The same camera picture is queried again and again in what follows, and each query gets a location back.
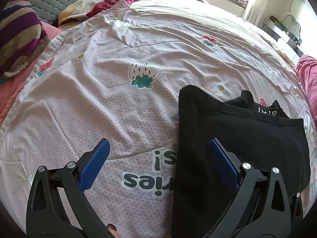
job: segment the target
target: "black fabric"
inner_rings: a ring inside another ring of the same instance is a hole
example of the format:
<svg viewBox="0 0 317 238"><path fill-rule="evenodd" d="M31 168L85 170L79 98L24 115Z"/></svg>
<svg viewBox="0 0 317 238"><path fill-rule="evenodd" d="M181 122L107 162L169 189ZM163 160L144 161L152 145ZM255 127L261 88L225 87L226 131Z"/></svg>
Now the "black fabric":
<svg viewBox="0 0 317 238"><path fill-rule="evenodd" d="M249 110L257 111L259 113L272 114L278 117L289 118L281 108L277 100L269 107L264 107L253 100L253 96L250 91L243 90L241 96L235 99L225 102L228 105L246 108Z"/></svg>
<svg viewBox="0 0 317 238"><path fill-rule="evenodd" d="M289 197L308 185L310 163L303 119L225 104L195 86L180 91L179 119L173 238L204 237L233 198L207 156L213 138L254 168L278 167Z"/></svg>

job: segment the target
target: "blue gripper pad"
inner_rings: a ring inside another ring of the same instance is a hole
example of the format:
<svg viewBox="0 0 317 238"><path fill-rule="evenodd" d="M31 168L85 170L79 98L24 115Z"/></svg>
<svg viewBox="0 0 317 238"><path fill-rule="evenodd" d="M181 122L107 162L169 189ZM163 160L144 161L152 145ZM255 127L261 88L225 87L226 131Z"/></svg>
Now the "blue gripper pad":
<svg viewBox="0 0 317 238"><path fill-rule="evenodd" d="M78 188L81 192L91 188L109 153L110 143L105 139L79 173Z"/></svg>
<svg viewBox="0 0 317 238"><path fill-rule="evenodd" d="M208 153L226 188L237 192L240 188L239 173L215 140L209 142Z"/></svg>

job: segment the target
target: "silver screw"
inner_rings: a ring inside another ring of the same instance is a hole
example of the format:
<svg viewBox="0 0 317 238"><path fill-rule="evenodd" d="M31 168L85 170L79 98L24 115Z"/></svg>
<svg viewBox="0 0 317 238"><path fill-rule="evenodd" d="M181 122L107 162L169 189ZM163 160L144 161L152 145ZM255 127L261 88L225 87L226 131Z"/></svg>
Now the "silver screw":
<svg viewBox="0 0 317 238"><path fill-rule="evenodd" d="M41 173L45 170L45 166L40 166L37 170Z"/></svg>
<svg viewBox="0 0 317 238"><path fill-rule="evenodd" d="M251 168L251 165L249 163L243 163L243 168L245 169L250 169Z"/></svg>
<svg viewBox="0 0 317 238"><path fill-rule="evenodd" d="M69 162L69 163L67 164L67 168L72 169L72 168L75 167L75 165L76 165L75 162Z"/></svg>
<svg viewBox="0 0 317 238"><path fill-rule="evenodd" d="M280 172L280 171L279 171L279 169L278 169L278 168L276 168L276 167L273 167L273 169L272 169L272 170L273 170L273 172L274 172L274 173L276 173L276 174L278 174L278 173Z"/></svg>

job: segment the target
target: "pink sheet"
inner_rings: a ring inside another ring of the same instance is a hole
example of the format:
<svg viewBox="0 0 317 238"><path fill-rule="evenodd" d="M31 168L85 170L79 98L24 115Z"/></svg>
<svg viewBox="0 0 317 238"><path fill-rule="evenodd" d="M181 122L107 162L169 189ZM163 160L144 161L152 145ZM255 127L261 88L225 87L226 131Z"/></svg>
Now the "pink sheet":
<svg viewBox="0 0 317 238"><path fill-rule="evenodd" d="M50 40L56 37L62 31L58 28L55 28L45 22L42 22L44 29ZM38 55L27 67L26 69L19 72L13 78L7 80L4 83L0 83L0 125L2 124L4 118L6 117L9 109L13 105L17 95L22 90L24 82L30 72L33 69L33 66L36 64Z"/></svg>
<svg viewBox="0 0 317 238"><path fill-rule="evenodd" d="M296 75L305 89L310 111L317 124L317 60L303 55L298 61Z"/></svg>

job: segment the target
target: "bed sheet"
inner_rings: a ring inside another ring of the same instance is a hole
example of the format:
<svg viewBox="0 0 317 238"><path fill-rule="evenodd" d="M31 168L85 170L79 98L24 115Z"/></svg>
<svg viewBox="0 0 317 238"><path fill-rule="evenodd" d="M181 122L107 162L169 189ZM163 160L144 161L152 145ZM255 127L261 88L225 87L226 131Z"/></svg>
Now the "bed sheet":
<svg viewBox="0 0 317 238"><path fill-rule="evenodd" d="M188 84L221 101L247 89L256 102L277 99L289 117L304 119L312 170L302 192L306 214L316 199L316 131L304 90L278 53L250 24L219 8L191 0L141 0L131 5L137 11L121 6L56 37L1 126L0 177L19 225L25 229L37 167L64 166L106 137L112 152L87 192L93 208L123 238L169 237L175 168L164 155L177 152L178 92ZM153 83L134 82L136 64L152 71ZM149 183L134 186L157 177L167 187L160 198L154 187L142 188Z"/></svg>

